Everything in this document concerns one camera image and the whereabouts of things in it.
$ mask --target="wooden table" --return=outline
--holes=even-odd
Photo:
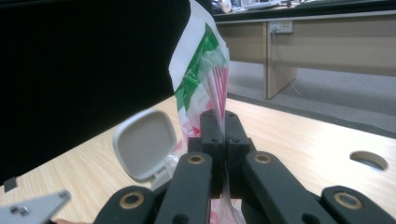
[[[165,111],[181,138],[176,99],[154,107]],[[396,140],[337,125],[227,99],[227,109],[236,113],[258,150],[275,154],[310,191],[343,185],[360,191],[396,217]],[[4,193],[0,206],[68,189],[72,200],[56,217],[93,222],[108,198],[134,182],[121,168],[112,147],[117,127],[101,133],[63,155],[17,178],[18,187]],[[369,151],[388,162],[379,171],[349,155]]]

